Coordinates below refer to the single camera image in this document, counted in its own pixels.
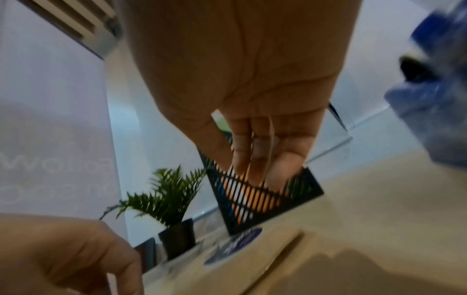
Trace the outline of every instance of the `fern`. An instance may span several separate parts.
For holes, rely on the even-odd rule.
[[[183,169],[158,169],[150,178],[152,186],[149,194],[141,193],[131,195],[128,192],[127,200],[107,207],[99,219],[103,219],[114,210],[119,210],[117,218],[128,208],[139,211],[137,217],[149,215],[167,227],[182,222],[188,205],[198,193],[201,181],[206,175],[204,169],[190,171],[183,175]]]

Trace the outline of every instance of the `table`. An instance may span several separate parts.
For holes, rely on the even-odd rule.
[[[363,247],[467,271],[467,171],[423,150],[322,183],[325,195],[264,227],[290,225]],[[170,294],[170,280],[146,294]]]

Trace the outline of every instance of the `sticker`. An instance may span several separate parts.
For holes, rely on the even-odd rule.
[[[206,260],[204,264],[210,265],[210,264],[222,261],[230,257],[231,255],[237,253],[238,251],[243,249],[245,246],[253,242],[261,234],[262,231],[263,231],[262,228],[254,228],[244,233],[241,233],[240,235],[236,237],[233,237],[225,245],[223,245],[221,248],[216,250],[211,255],[211,257],[209,257]]]

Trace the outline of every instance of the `black mesh basket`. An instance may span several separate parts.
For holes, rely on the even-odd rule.
[[[232,145],[231,133],[224,134]],[[233,169],[228,173],[221,172],[215,162],[201,151],[199,154],[230,235],[323,195],[323,190],[308,168],[303,168],[280,192],[272,192],[264,187],[264,183],[259,188],[251,186],[245,175],[240,178]]]

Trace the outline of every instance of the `plant pot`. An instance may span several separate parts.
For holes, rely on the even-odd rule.
[[[193,219],[188,219],[159,233],[168,260],[182,255],[196,246]]]

